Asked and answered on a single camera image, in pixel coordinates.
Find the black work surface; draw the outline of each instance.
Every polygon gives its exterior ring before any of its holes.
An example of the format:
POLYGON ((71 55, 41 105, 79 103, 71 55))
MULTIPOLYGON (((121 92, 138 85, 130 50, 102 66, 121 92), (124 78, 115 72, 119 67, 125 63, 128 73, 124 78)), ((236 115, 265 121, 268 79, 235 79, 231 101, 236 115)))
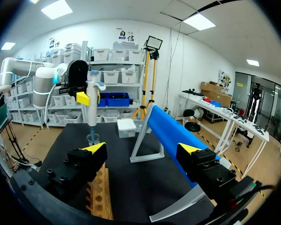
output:
MULTIPOLYGON (((86 135, 90 129, 87 124, 67 124, 50 148, 40 173, 46 176, 49 168, 63 163, 67 151, 88 146, 86 135)), ((119 138, 116 123, 97 124, 96 133, 100 141, 106 142, 109 169, 111 207, 114 220, 126 222, 150 222, 149 216, 167 208, 189 190, 190 185, 176 168, 174 162, 165 158, 153 161, 130 163, 137 135, 133 138, 119 138)), ((157 153, 159 142, 153 133, 146 134, 138 155, 157 153)), ((86 187, 67 203, 85 211, 88 203, 86 187)), ((205 196, 192 207, 164 219, 177 225, 196 224, 207 218, 213 204, 205 196)))

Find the yellow tripod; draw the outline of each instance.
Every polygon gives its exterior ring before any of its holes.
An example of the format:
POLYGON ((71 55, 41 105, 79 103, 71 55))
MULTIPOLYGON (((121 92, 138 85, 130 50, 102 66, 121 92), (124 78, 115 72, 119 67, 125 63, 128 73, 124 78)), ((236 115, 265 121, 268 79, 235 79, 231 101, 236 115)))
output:
POLYGON ((149 57, 150 57, 150 51, 147 50, 147 60, 146 60, 146 71, 145 71, 145 80, 144 80, 144 89, 142 91, 142 102, 141 106, 138 108, 138 110, 133 114, 131 119, 133 119, 141 110, 141 120, 144 120, 146 114, 147 114, 147 108, 149 105, 154 102, 154 89, 155 89, 155 79, 156 79, 156 65, 157 65, 157 59, 154 59, 154 68, 153 68, 153 82, 152 82, 152 90, 151 92, 151 99, 149 100, 148 104, 145 106, 146 101, 146 88, 147 88, 147 79, 148 79, 148 69, 149 69, 149 57))

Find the blue plastic bin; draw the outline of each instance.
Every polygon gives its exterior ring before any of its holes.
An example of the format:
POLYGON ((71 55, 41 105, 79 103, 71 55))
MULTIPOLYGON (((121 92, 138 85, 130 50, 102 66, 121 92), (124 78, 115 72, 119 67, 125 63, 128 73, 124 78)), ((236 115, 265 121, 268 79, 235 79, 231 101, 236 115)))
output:
POLYGON ((213 105, 215 105, 215 107, 221 107, 221 103, 220 103, 220 102, 211 100, 210 103, 213 104, 213 105))
POLYGON ((117 92, 117 93, 109 93, 107 98, 107 105, 108 106, 129 106, 129 95, 128 93, 124 92, 117 92))
POLYGON ((108 95, 109 95, 109 93, 100 93, 100 103, 98 104, 98 107, 107 106, 108 95))

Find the white pipette tip box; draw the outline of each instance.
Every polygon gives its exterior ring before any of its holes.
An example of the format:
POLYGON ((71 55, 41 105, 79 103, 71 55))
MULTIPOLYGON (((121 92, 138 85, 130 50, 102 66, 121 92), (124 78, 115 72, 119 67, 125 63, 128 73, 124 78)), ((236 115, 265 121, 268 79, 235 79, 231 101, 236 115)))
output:
POLYGON ((120 138, 135 137, 136 125, 132 119, 117 120, 120 138))

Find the black stool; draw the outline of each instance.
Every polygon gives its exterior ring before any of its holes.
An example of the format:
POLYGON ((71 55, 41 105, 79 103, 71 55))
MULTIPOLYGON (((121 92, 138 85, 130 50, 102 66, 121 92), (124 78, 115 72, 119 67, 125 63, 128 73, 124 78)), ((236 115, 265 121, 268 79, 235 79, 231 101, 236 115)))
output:
MULTIPOLYGON (((183 112, 183 118, 193 116, 194 114, 195 114, 194 110, 186 109, 183 112)), ((194 122, 187 122, 185 123, 184 127, 190 132, 199 132, 201 130, 200 125, 194 122)))

